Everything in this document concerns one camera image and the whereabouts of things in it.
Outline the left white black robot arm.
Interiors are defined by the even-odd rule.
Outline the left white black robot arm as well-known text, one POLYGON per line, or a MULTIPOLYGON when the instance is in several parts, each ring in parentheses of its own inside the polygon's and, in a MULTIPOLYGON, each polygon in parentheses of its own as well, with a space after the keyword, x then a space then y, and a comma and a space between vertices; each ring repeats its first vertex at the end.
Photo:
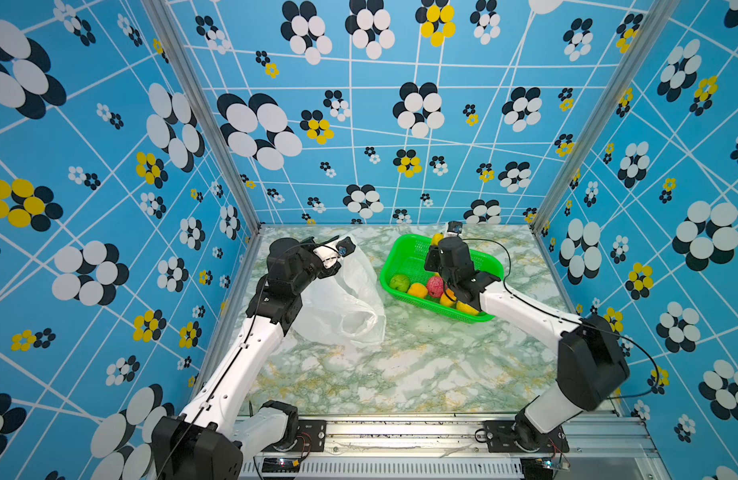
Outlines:
POLYGON ((349 237, 326 243, 280 238, 269 248, 267 272, 255 288, 242 329, 200 392, 177 416, 161 418, 151 448, 158 479, 236 479, 248 460, 298 440, 298 410, 268 401, 247 420, 242 403, 268 357, 289 332, 305 289, 337 274, 356 249, 349 237))

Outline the green round fruit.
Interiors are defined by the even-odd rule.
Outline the green round fruit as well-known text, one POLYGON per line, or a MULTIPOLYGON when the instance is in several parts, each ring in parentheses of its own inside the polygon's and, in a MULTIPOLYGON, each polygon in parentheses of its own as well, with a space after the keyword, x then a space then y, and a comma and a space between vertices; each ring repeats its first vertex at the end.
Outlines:
POLYGON ((405 274, 395 274, 391 277, 388 282, 388 286, 391 290, 407 293, 412 282, 410 278, 405 274))

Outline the yellow wrinkled round fruit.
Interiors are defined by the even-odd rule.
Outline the yellow wrinkled round fruit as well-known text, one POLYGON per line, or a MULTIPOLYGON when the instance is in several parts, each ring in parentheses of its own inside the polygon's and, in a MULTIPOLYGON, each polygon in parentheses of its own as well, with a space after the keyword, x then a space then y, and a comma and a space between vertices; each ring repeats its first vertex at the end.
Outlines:
POLYGON ((480 311, 476 308, 473 308, 472 306, 458 301, 456 303, 456 309, 459 312, 462 312, 463 314, 469 315, 469 316, 478 316, 480 314, 480 311))

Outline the white plastic bag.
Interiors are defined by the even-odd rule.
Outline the white plastic bag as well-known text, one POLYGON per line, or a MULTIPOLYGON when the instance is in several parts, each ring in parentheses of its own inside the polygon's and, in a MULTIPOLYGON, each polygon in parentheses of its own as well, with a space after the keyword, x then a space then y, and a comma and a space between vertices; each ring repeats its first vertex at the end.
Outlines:
POLYGON ((367 255, 356 245, 351 255, 333 267, 338 269, 335 275, 314 281, 302 293, 303 306, 294 331, 324 345, 380 346, 387 318, 367 255))

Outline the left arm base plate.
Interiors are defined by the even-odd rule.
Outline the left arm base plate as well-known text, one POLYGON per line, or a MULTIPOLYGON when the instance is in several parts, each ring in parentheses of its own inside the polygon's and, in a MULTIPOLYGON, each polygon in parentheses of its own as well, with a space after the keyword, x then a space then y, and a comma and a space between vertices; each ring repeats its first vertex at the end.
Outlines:
POLYGON ((325 448, 327 421, 322 419, 301 419, 291 440, 284 440, 283 444, 271 445, 264 452, 323 452, 325 448))

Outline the small orange yellow fruit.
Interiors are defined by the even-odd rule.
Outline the small orange yellow fruit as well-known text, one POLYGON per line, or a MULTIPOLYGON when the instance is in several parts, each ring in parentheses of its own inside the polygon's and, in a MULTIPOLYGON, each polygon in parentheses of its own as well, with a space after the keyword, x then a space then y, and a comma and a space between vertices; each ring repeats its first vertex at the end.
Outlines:
POLYGON ((418 299, 426 299, 429 292, 425 284, 412 283, 407 290, 407 294, 418 299))

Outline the pink red round fruit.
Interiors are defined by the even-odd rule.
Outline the pink red round fruit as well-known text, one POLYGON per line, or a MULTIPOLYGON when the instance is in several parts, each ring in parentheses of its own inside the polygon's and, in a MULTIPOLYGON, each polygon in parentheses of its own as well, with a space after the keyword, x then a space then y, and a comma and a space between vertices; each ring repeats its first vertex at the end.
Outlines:
POLYGON ((440 299, 445 291, 445 282, 440 276, 433 275, 427 280, 426 288, 430 297, 440 299))

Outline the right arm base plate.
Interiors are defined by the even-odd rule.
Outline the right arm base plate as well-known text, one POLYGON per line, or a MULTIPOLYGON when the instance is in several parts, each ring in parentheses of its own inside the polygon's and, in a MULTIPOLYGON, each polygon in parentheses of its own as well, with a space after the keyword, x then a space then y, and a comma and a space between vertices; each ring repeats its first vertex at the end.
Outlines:
POLYGON ((537 454, 568 453, 566 434, 561 426, 549 433, 539 433, 527 422, 514 420, 487 420, 481 424, 477 438, 490 453, 537 454))

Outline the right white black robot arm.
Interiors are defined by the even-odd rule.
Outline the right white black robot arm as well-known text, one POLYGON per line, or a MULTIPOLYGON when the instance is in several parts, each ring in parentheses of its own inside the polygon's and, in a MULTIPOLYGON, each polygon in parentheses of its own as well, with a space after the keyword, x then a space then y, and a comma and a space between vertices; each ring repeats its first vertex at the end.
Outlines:
POLYGON ((554 309, 478 270, 461 237, 446 236, 431 245, 425 269, 439 274, 458 301, 510 322, 556 355, 555 382, 515 416, 512 438, 522 450, 538 450, 550 432, 596 410, 630 377, 618 334, 605 319, 554 309))

